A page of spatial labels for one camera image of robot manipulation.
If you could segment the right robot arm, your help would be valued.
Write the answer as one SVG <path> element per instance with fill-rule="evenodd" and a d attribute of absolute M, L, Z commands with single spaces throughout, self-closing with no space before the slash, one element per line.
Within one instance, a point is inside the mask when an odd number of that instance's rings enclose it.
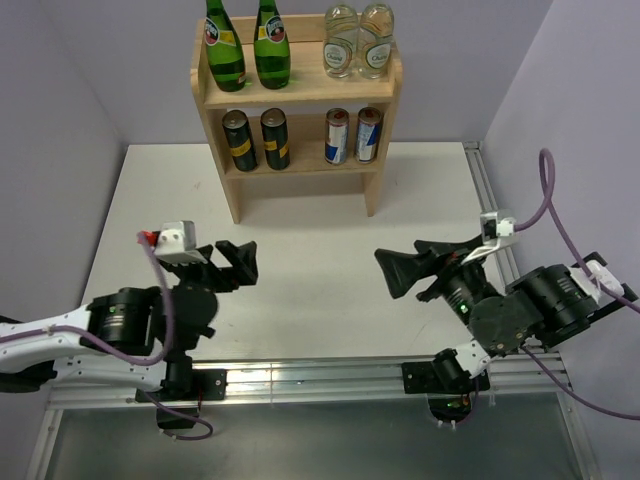
<path fill-rule="evenodd" d="M 562 264 L 539 267 L 499 293 L 486 277 L 483 259 L 472 256 L 480 245 L 480 237 L 455 243 L 417 240 L 413 254 L 374 253 L 393 298 L 431 278 L 417 300 L 443 298 L 472 336 L 430 361 L 402 363 L 408 394 L 486 390 L 489 383 L 482 375 L 496 358 L 516 353 L 529 338 L 545 349 L 555 347 L 623 306 L 621 300 L 600 306 L 595 285 L 580 279 L 578 267 Z"/>

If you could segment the blue silver can red top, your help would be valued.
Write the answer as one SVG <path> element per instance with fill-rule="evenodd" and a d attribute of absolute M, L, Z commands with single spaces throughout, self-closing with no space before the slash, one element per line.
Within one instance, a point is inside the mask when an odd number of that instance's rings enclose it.
<path fill-rule="evenodd" d="M 375 159 L 380 138 L 382 114 L 374 107 L 364 107 L 358 113 L 355 157 L 360 163 Z"/>

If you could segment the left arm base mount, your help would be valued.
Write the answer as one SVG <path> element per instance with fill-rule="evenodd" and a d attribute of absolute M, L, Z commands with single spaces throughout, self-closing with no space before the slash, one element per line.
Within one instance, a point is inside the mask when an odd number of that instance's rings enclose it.
<path fill-rule="evenodd" d="M 205 401 L 225 398 L 225 369 L 196 370 L 184 377 L 170 373 L 153 392 L 136 390 L 135 402 L 154 405 L 160 432 L 173 440 L 198 441 L 214 435 L 213 425 L 201 417 Z"/>

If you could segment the blue silver energy can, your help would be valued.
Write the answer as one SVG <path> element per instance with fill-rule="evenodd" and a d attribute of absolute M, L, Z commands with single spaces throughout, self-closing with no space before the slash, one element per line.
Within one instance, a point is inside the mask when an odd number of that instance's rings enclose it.
<path fill-rule="evenodd" d="M 330 109 L 325 120 L 325 160 L 341 165 L 346 160 L 349 113 L 341 108 Z"/>

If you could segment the black can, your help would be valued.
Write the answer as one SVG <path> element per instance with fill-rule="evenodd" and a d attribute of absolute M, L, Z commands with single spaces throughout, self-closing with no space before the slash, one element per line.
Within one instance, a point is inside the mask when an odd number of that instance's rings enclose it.
<path fill-rule="evenodd" d="M 260 118 L 265 158 L 273 170 L 285 170 L 290 165 L 286 116 L 279 108 L 264 111 Z"/>
<path fill-rule="evenodd" d="M 248 117 L 241 110 L 230 110 L 222 119 L 222 126 L 235 167 L 251 172 L 258 167 Z"/>

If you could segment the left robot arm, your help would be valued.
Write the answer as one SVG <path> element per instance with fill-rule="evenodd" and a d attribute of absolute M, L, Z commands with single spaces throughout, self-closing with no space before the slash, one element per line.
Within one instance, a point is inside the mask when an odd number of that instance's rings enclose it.
<path fill-rule="evenodd" d="M 125 287 L 68 313 L 21 323 L 1 320 L 1 390 L 37 392 L 47 383 L 103 384 L 183 399 L 195 388 L 194 350 L 212 338 L 220 293 L 258 281 L 257 244 L 229 241 L 161 254 L 140 233 L 158 283 Z"/>

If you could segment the green glass bottle front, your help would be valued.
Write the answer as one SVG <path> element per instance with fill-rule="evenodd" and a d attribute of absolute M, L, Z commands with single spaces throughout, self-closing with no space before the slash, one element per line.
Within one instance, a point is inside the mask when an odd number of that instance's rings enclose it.
<path fill-rule="evenodd" d="M 220 0 L 206 1 L 204 40 L 209 69 L 218 88 L 235 92 L 245 86 L 242 44 Z"/>

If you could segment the black can back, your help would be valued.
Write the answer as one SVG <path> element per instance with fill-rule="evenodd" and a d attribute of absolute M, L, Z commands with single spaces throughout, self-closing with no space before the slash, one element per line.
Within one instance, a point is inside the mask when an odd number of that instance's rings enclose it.
<path fill-rule="evenodd" d="M 290 165 L 286 116 L 279 108 L 264 111 L 260 118 L 265 158 L 273 170 L 285 170 Z"/>

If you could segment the black can front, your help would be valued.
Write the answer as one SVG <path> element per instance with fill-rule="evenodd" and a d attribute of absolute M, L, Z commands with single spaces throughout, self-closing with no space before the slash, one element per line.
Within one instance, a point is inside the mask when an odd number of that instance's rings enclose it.
<path fill-rule="evenodd" d="M 235 167 L 251 172 L 258 167 L 248 117 L 241 110 L 230 110 L 222 119 L 222 126 Z"/>

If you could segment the green glass bottle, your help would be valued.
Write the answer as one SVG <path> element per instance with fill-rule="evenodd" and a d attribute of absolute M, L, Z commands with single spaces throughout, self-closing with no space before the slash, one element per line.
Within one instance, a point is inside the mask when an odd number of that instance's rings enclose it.
<path fill-rule="evenodd" d="M 291 57 L 287 32 L 276 2 L 260 0 L 254 31 L 254 58 L 260 83 L 267 89 L 285 87 Z"/>
<path fill-rule="evenodd" d="M 204 40 L 209 69 L 218 88 L 235 92 L 245 86 L 242 44 L 220 0 L 206 1 Z"/>

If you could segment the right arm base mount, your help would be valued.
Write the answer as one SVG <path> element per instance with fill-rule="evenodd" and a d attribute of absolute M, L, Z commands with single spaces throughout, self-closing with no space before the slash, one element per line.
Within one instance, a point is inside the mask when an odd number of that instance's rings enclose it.
<path fill-rule="evenodd" d="M 425 394 L 431 414 L 443 422 L 460 422 L 473 410 L 479 394 L 490 389 L 486 373 L 471 378 L 452 361 L 404 362 L 401 364 L 404 392 Z"/>

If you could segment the green glass bottle back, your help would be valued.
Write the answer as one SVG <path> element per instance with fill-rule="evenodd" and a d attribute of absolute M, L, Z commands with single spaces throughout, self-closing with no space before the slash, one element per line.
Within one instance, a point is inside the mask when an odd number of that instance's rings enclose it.
<path fill-rule="evenodd" d="M 267 89 L 285 87 L 291 57 L 287 32 L 276 2 L 260 0 L 254 31 L 254 58 L 260 83 Z"/>

